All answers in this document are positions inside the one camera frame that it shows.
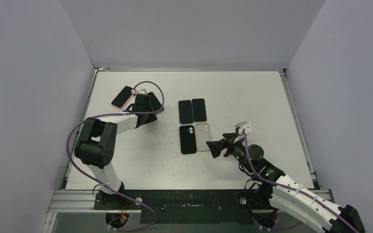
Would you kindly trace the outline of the black smartphone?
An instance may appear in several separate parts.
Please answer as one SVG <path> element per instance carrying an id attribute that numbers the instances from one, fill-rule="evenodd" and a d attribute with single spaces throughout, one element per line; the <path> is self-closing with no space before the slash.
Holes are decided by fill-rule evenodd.
<path id="1" fill-rule="evenodd" d="M 206 106 L 204 99 L 192 99 L 192 112 L 194 122 L 206 122 Z"/>

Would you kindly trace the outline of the beige phone case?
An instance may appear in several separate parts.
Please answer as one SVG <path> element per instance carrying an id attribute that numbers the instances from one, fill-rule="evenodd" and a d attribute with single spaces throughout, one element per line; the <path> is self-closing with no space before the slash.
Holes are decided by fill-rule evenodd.
<path id="1" fill-rule="evenodd" d="M 195 134 L 196 134 L 196 146 L 197 151 L 204 152 L 210 151 L 207 141 L 212 141 L 211 128 L 208 123 L 198 123 L 195 125 Z"/>

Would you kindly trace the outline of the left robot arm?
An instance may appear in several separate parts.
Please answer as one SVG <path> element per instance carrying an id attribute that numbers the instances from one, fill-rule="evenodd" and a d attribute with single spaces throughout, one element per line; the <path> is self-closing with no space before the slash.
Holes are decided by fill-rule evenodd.
<path id="1" fill-rule="evenodd" d="M 81 128 L 74 155 L 88 166 L 99 184 L 97 197 L 113 209 L 126 205 L 124 183 L 112 165 L 116 137 L 128 130 L 157 120 L 162 103 L 153 92 L 137 94 L 135 102 L 116 116 L 88 117 Z"/>

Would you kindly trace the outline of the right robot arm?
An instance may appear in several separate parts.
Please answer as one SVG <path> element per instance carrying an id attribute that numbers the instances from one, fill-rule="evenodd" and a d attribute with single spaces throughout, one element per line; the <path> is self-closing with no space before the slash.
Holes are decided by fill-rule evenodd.
<path id="1" fill-rule="evenodd" d="M 212 156 L 223 150 L 233 156 L 239 167 L 257 182 L 255 202 L 261 208 L 281 210 L 309 226 L 317 233 L 364 233 L 358 210 L 328 201 L 293 180 L 288 174 L 264 158 L 264 150 L 249 144 L 247 134 L 225 133 L 219 141 L 207 141 Z"/>

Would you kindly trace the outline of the black phone case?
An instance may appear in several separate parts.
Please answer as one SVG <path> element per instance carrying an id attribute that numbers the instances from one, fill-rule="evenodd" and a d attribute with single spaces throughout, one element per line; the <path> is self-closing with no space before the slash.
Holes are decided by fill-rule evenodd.
<path id="1" fill-rule="evenodd" d="M 193 125 L 179 127 L 181 154 L 194 154 L 197 152 L 196 134 Z"/>

